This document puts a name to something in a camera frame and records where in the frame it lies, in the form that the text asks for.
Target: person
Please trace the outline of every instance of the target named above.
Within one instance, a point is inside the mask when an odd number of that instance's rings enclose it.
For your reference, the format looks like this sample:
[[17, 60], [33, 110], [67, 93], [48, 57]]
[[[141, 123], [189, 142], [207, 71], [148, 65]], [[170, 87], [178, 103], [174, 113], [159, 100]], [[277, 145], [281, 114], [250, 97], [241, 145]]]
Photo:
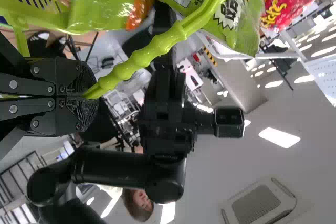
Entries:
[[154, 211], [154, 203], [144, 190], [124, 189], [121, 195], [127, 211], [139, 222], [147, 221]]

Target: screw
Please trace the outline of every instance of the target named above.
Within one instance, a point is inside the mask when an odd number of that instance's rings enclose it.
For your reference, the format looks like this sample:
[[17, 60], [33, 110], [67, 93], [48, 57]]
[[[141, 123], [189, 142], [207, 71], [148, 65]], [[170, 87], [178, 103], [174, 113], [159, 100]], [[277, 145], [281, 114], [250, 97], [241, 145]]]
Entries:
[[33, 122], [33, 126], [34, 126], [35, 128], [38, 127], [38, 121], [37, 121], [37, 120], [35, 120], [35, 121]]
[[76, 130], [78, 130], [78, 129], [79, 129], [79, 127], [80, 127], [80, 123], [79, 123], [79, 122], [77, 122], [77, 123], [76, 123]]
[[10, 113], [15, 114], [17, 112], [17, 106], [16, 105], [10, 106], [9, 111]]
[[12, 80], [12, 81], [10, 81], [9, 86], [10, 86], [12, 89], [16, 89], [16, 88], [17, 88], [17, 81], [16, 81], [16, 80]]
[[59, 107], [60, 107], [60, 108], [63, 108], [63, 107], [64, 107], [64, 105], [65, 105], [65, 103], [64, 103], [64, 101], [63, 101], [63, 100], [59, 101]]
[[34, 68], [33, 68], [33, 71], [34, 71], [34, 73], [39, 73], [39, 72], [40, 72], [40, 69], [39, 69], [38, 67], [34, 67]]

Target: ceiling light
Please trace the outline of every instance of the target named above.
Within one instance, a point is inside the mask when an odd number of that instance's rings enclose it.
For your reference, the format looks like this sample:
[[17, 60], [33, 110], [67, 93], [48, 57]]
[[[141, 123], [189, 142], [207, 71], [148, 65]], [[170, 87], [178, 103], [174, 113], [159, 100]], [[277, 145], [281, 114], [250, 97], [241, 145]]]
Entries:
[[270, 72], [273, 72], [276, 69], [277, 69], [276, 67], [271, 67], [271, 68], [267, 69], [267, 72], [270, 73]]
[[324, 38], [324, 39], [322, 40], [322, 42], [328, 41], [328, 40], [333, 39], [333, 38], [335, 38], [335, 37], [336, 37], [336, 34], [329, 35], [328, 37]]
[[306, 46], [304, 46], [304, 47], [301, 47], [300, 48], [300, 51], [302, 52], [302, 51], [305, 51], [306, 49], [308, 49], [308, 48], [310, 48], [312, 46], [312, 44], [309, 44], [309, 45], [306, 45]]
[[334, 26], [334, 27], [331, 27], [330, 29], [329, 29], [329, 33], [331, 32], [331, 31], [334, 31], [334, 30], [336, 30], [336, 26]]
[[260, 71], [260, 72], [257, 72], [254, 76], [261, 76], [264, 72], [263, 71]]
[[304, 36], [303, 38], [299, 39], [298, 42], [303, 42], [305, 41], [306, 39], [308, 39], [308, 35]]
[[297, 136], [270, 127], [261, 131], [259, 136], [286, 149], [300, 141]]
[[315, 35], [315, 36], [313, 36], [313, 37], [310, 37], [309, 39], [307, 39], [307, 42], [311, 42], [312, 40], [315, 40], [315, 39], [317, 39], [318, 37], [320, 37], [319, 34], [317, 34], [317, 35]]
[[334, 57], [336, 54], [331, 54], [331, 55], [327, 55], [327, 56], [324, 56], [324, 57], [322, 57], [323, 59], [327, 59], [327, 58], [330, 58], [330, 57]]
[[313, 81], [314, 79], [315, 77], [310, 74], [308, 76], [299, 77], [298, 79], [294, 81], [294, 83], [303, 83], [303, 82]]
[[122, 194], [122, 190], [120, 190], [120, 193], [116, 194], [116, 196], [114, 198], [112, 198], [112, 200], [110, 201], [110, 203], [106, 206], [105, 210], [101, 214], [100, 218], [105, 218], [107, 215], [110, 214], [110, 212], [112, 211], [113, 207], [116, 205], [118, 199], [120, 198], [121, 194]]
[[283, 83], [283, 81], [272, 81], [272, 82], [267, 83], [265, 85], [265, 88], [266, 89], [268, 89], [268, 88], [274, 88], [274, 87], [280, 86], [282, 83]]
[[174, 220], [175, 206], [176, 206], [175, 202], [163, 205], [160, 224], [168, 224], [169, 222]]
[[333, 46], [333, 47], [328, 47], [328, 48], [326, 48], [326, 49], [317, 51], [317, 52], [313, 53], [313, 54], [311, 55], [311, 57], [313, 58], [313, 57], [317, 57], [317, 56], [326, 54], [327, 52], [331, 52], [331, 51], [333, 51], [335, 48], [336, 48], [336, 46]]
[[247, 126], [249, 126], [250, 124], [251, 124], [251, 121], [250, 121], [250, 120], [247, 120], [247, 119], [244, 120], [244, 127], [247, 127]]
[[86, 205], [90, 206], [94, 200], [95, 200], [94, 197], [90, 198], [88, 201], [86, 201]]

